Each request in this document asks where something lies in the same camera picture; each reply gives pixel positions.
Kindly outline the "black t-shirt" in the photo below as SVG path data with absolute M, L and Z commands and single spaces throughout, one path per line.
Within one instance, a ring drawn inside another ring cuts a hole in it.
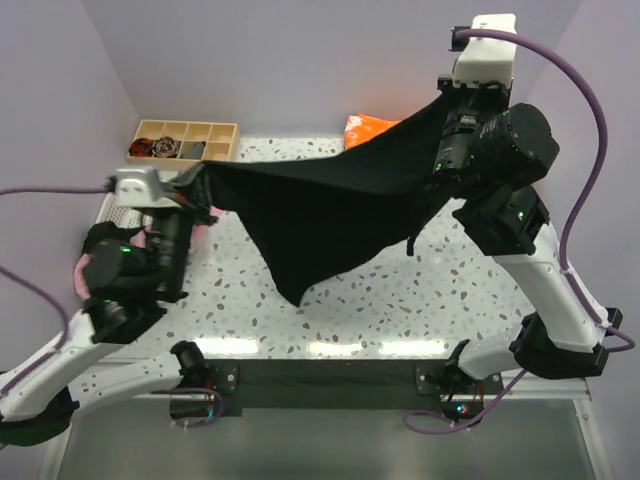
M 299 305 L 317 283 L 399 242 L 414 244 L 451 195 L 432 170 L 451 95 L 371 140 L 325 158 L 209 161 L 215 207 L 236 213 L 277 291 Z

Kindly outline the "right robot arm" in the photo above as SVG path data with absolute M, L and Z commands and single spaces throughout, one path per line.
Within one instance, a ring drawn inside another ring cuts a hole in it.
M 433 167 L 435 191 L 444 200 L 463 200 L 454 218 L 533 307 L 504 333 L 461 341 L 443 379 L 466 393 L 515 368 L 551 380 L 601 375 L 611 353 L 604 340 L 622 314 L 600 305 L 571 272 L 533 187 L 559 153 L 549 122 L 531 104 L 511 105 L 509 89 L 497 81 L 463 87 L 441 76 L 438 89 L 452 104 Z

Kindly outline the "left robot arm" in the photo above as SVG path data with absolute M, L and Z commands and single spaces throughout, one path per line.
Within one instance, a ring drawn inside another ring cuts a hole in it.
M 199 394 L 211 374 L 193 341 L 180 341 L 149 360 L 91 372 L 133 343 L 186 297 L 186 266 L 196 225 L 216 219 L 204 163 L 164 182 L 151 166 L 117 171 L 108 188 L 118 206 L 151 219 L 143 246 L 128 237 L 95 243 L 82 276 L 89 297 L 63 331 L 20 366 L 1 375 L 1 444 L 27 447 L 65 432 L 82 416 L 151 392 Z

